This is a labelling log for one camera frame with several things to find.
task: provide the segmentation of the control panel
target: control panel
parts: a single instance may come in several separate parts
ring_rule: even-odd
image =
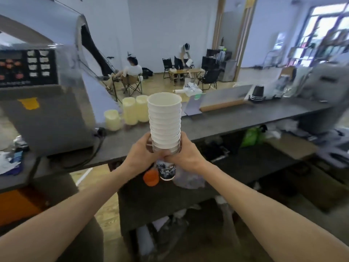
[[[0,88],[58,84],[55,51],[0,51]]]

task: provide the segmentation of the black pants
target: black pants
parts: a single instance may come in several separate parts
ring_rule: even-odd
[[[177,58],[176,56],[175,56],[174,60],[175,60],[175,61],[174,61],[174,62],[175,62],[175,64],[174,64],[175,68],[176,68],[177,70],[183,70],[183,69],[184,69],[184,66],[183,66],[182,60],[179,59],[179,58]]]

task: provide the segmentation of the hand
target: hand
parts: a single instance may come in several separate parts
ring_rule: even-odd
[[[151,133],[147,132],[134,145],[132,145],[125,161],[120,166],[124,168],[125,172],[131,175],[131,178],[144,172],[152,163],[160,157],[163,157],[165,151],[151,153],[147,150],[146,145],[150,136]]]
[[[165,161],[174,163],[188,172],[200,174],[200,167],[203,167],[207,161],[201,155],[198,148],[192,143],[185,132],[181,132],[182,149],[179,153],[166,156]]]

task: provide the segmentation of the yellow sticker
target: yellow sticker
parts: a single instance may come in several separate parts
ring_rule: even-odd
[[[39,102],[37,101],[37,97],[26,98],[26,99],[18,99],[25,109],[33,110],[40,107]]]

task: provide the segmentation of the hair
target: hair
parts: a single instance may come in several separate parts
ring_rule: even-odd
[[[133,63],[134,65],[138,65],[138,61],[136,57],[127,57],[127,60],[131,63]]]

